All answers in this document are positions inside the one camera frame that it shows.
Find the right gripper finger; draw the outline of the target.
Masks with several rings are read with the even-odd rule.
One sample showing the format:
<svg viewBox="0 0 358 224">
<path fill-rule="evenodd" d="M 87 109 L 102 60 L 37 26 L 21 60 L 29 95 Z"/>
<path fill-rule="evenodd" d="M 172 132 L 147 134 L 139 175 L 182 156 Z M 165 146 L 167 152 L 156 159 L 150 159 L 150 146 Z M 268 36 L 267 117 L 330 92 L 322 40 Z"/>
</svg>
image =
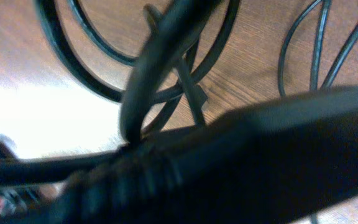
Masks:
<svg viewBox="0 0 358 224">
<path fill-rule="evenodd" d="M 285 223 L 356 195 L 358 88 L 339 88 L 73 174 L 27 223 Z"/>
</svg>

